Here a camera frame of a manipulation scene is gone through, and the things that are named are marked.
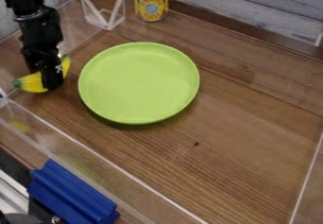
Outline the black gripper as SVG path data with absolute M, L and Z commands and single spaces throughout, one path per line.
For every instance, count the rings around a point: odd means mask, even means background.
M 63 83 L 57 49 L 63 33 L 57 10 L 45 5 L 45 0 L 4 1 L 20 27 L 21 54 L 29 72 L 35 73 L 40 69 L 43 86 L 55 90 Z

